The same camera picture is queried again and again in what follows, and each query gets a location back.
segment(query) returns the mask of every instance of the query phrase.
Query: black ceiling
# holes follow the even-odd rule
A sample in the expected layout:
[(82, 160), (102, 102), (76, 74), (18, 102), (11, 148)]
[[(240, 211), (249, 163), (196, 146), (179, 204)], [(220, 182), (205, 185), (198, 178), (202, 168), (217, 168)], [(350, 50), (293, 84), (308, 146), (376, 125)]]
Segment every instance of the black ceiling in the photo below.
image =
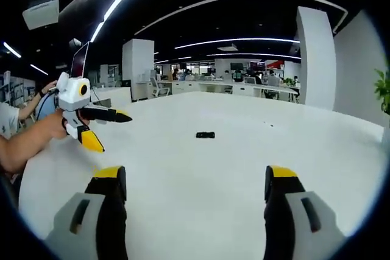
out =
[[(0, 40), (6, 41), (23, 57), (15, 58), (0, 48), (0, 72), (11, 70), (15, 76), (32, 79), (47, 78), (29, 66), (35, 64), (49, 73), (50, 78), (59, 74), (56, 65), (69, 64), (73, 53), (68, 42), (73, 37), (86, 42), (104, 12), (113, 0), (88, 1), (85, 7), (72, 9), (67, 25), (53, 24), (33, 31), (27, 29), (22, 11), (30, 0), (2, 0)], [(60, 0), (60, 11), (73, 0)], [(175, 60), (192, 56), (193, 60), (207, 59), (207, 54), (223, 53), (217, 47), (234, 43), (238, 52), (290, 55), (291, 44), (274, 41), (235, 41), (174, 49), (177, 46), (226, 38), (286, 38), (296, 35), (297, 7), (307, 6), (328, 13), (335, 27), (343, 12), (329, 5), (312, 0), (220, 0), (175, 14), (135, 36), (144, 26), (179, 7), (186, 7), (205, 0), (123, 0), (106, 21), (96, 41), (91, 46), (90, 67), (121, 62), (121, 47), (132, 38), (155, 41), (157, 61)], [(327, 0), (349, 11), (345, 26), (362, 9), (367, 0)]]

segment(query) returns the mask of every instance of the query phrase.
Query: person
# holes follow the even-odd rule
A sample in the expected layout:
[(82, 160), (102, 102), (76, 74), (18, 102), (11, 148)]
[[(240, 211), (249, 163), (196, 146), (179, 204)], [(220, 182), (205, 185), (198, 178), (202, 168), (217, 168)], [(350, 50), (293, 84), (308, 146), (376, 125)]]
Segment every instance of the person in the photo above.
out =
[(292, 90), (297, 92), (295, 98), (298, 98), (300, 96), (300, 82), (298, 76), (294, 76), (294, 88)]
[(187, 82), (190, 82), (190, 81), (192, 81), (194, 79), (195, 79), (195, 77), (193, 76), (193, 72), (191, 70), (187, 69), (185, 80)]
[(250, 77), (254, 77), (255, 80), (256, 80), (256, 84), (257, 85), (262, 85), (263, 83), (261, 82), (261, 78), (260, 78), (260, 72), (257, 71), (257, 72), (253, 72)]
[[(275, 75), (273, 70), (269, 71), (269, 76), (265, 77), (264, 80), (267, 82), (267, 85), (270, 86), (280, 86), (280, 78)], [(278, 98), (279, 93), (277, 91), (264, 91), (264, 95), (267, 99), (273, 99), (274, 97)]]
[(40, 152), (52, 138), (66, 137), (62, 113), (63, 110), (58, 109), (10, 139), (0, 135), (0, 173), (17, 174), (24, 169), (27, 160)]
[(46, 116), (49, 116), (55, 111), (54, 95), (47, 93), (39, 101), (38, 106), (35, 109), (35, 118), (42, 120)]
[(221, 76), (223, 80), (232, 80), (232, 75), (229, 73), (229, 70), (225, 70), (225, 73), (223, 76)]
[(19, 121), (27, 119), (37, 107), (41, 98), (56, 84), (56, 80), (47, 84), (23, 109), (0, 102), (0, 136), (9, 139), (12, 133), (18, 130)]
[(173, 70), (173, 74), (172, 74), (173, 80), (177, 80), (179, 78), (178, 74), (179, 74), (179, 70), (177, 68), (175, 68), (175, 70)]
[(264, 81), (270, 86), (280, 86), (280, 78), (275, 75), (273, 70), (269, 71), (269, 76), (266, 76)]
[(232, 75), (235, 82), (242, 82), (243, 81), (243, 74), (241, 73), (241, 70), (236, 69), (236, 71)]

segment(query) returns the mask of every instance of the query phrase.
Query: desk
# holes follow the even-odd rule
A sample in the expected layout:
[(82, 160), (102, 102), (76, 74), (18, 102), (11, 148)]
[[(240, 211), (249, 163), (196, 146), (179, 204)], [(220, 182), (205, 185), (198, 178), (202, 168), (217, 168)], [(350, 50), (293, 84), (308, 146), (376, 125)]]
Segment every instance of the desk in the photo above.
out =
[[(132, 122), (90, 124), (104, 153), (66, 138), (29, 160), (19, 208), (38, 237), (85, 190), (94, 167), (122, 164), (129, 259), (263, 259), (268, 164), (297, 172), (306, 190), (334, 209), (347, 235), (370, 210), (386, 174), (383, 127), (332, 111), (213, 93), (145, 100), (123, 110)], [(196, 139), (201, 131), (216, 137)]]
[(271, 90), (278, 91), (279, 93), (288, 93), (293, 96), (293, 102), (295, 102), (295, 95), (297, 92), (284, 87), (284, 86), (268, 86), (268, 85), (254, 85), (251, 83), (243, 83), (243, 82), (233, 82), (233, 81), (161, 81), (158, 82), (165, 86), (171, 87), (172, 94), (181, 94), (188, 93), (190, 91), (210, 91), (210, 88), (213, 88), (212, 92), (215, 93), (224, 93), (225, 88), (231, 86), (233, 91), (233, 95), (240, 96), (255, 96), (261, 97), (261, 92), (263, 90)]
[(120, 109), (132, 102), (130, 88), (95, 88), (91, 90), (91, 101), (111, 99), (111, 107)]

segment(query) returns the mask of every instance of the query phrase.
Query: office chair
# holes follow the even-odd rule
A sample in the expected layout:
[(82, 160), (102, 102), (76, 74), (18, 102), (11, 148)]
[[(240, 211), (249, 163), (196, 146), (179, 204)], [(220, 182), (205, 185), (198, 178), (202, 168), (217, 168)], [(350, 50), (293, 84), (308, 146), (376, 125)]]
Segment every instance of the office chair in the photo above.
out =
[(256, 84), (256, 79), (254, 77), (245, 77), (244, 83), (251, 83), (254, 85), (254, 84)]
[(155, 77), (151, 77), (151, 82), (152, 82), (152, 86), (153, 86), (153, 96), (154, 97), (167, 96), (169, 94), (169, 90), (170, 89), (169, 88), (163, 88), (161, 85), (159, 85), (157, 83)]

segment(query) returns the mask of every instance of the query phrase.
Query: white t-shirt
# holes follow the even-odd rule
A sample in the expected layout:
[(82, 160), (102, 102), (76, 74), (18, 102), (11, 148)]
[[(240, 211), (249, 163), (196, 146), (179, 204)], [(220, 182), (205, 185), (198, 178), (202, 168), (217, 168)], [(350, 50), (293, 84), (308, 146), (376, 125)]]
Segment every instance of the white t-shirt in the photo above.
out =
[(0, 135), (10, 139), (18, 131), (19, 108), (0, 102)]
[(194, 80), (195, 79), (195, 77), (192, 75), (192, 74), (188, 74), (186, 77), (185, 77), (185, 80), (186, 81), (192, 81), (192, 80)]
[(277, 76), (267, 76), (266, 80), (268, 81), (267, 85), (280, 86), (280, 78)]

